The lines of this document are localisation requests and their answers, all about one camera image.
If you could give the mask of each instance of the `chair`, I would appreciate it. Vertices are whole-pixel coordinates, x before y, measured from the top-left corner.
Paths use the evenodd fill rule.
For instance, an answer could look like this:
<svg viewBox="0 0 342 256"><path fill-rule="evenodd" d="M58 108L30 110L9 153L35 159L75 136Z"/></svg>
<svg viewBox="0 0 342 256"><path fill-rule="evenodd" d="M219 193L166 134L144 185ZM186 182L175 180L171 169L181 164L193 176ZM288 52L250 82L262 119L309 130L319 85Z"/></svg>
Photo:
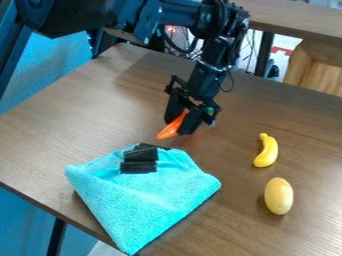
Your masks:
<svg viewBox="0 0 342 256"><path fill-rule="evenodd" d="M284 82L342 97L342 46L303 40L291 55Z"/></svg>

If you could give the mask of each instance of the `blue panel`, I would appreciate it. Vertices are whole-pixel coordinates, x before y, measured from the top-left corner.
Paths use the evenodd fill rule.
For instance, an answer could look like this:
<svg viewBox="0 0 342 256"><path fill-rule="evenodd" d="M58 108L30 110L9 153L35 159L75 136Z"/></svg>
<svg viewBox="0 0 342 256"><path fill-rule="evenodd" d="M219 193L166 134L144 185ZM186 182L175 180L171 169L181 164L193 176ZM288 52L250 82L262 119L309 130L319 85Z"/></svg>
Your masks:
<svg viewBox="0 0 342 256"><path fill-rule="evenodd" d="M0 255L45 255L55 218L0 189Z"/></svg>
<svg viewBox="0 0 342 256"><path fill-rule="evenodd" d="M33 34L0 102L0 115L90 58L85 32L55 40ZM55 218L1 188L0 203L0 255L45 256ZM95 243L71 227L65 237L63 255L87 255Z"/></svg>
<svg viewBox="0 0 342 256"><path fill-rule="evenodd" d="M68 225L60 256L85 256L96 242L94 237Z"/></svg>
<svg viewBox="0 0 342 256"><path fill-rule="evenodd" d="M54 40L32 34L0 101L0 115L90 59L85 32Z"/></svg>

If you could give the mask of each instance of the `table leg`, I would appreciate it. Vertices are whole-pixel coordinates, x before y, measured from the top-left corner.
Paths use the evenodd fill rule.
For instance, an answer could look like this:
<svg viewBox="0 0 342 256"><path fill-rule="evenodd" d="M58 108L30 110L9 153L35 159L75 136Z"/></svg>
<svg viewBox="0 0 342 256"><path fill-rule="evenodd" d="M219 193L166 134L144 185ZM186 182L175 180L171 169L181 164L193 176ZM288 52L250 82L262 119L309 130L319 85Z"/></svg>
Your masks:
<svg viewBox="0 0 342 256"><path fill-rule="evenodd" d="M67 227L67 224L64 221L56 218L46 256L58 256L59 255L60 249L62 247L66 227Z"/></svg>
<svg viewBox="0 0 342 256"><path fill-rule="evenodd" d="M274 34L269 32L263 32L261 45L258 55L258 61L255 68L255 75L260 77L267 77L267 70L270 70L270 55L273 46Z"/></svg>

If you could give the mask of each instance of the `blue towel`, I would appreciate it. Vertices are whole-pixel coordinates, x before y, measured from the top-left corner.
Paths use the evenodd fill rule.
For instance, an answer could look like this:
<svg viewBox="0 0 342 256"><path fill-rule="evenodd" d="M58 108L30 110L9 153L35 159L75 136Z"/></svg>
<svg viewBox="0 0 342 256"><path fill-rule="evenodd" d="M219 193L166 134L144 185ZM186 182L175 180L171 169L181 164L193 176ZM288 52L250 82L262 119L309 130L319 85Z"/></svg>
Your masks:
<svg viewBox="0 0 342 256"><path fill-rule="evenodd" d="M66 177L118 248L133 255L191 213L221 183L182 150L158 148L157 171L120 174L124 152L114 151L79 166Z"/></svg>

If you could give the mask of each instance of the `metal frame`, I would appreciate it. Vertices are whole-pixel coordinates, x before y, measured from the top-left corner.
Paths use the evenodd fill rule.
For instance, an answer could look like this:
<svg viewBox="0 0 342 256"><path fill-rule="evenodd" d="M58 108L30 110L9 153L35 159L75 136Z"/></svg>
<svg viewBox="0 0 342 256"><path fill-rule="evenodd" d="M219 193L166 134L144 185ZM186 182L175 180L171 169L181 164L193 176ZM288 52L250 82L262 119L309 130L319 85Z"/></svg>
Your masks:
<svg viewBox="0 0 342 256"><path fill-rule="evenodd" d="M59 255L62 248L66 227L67 224L63 220L56 218L46 256Z"/></svg>

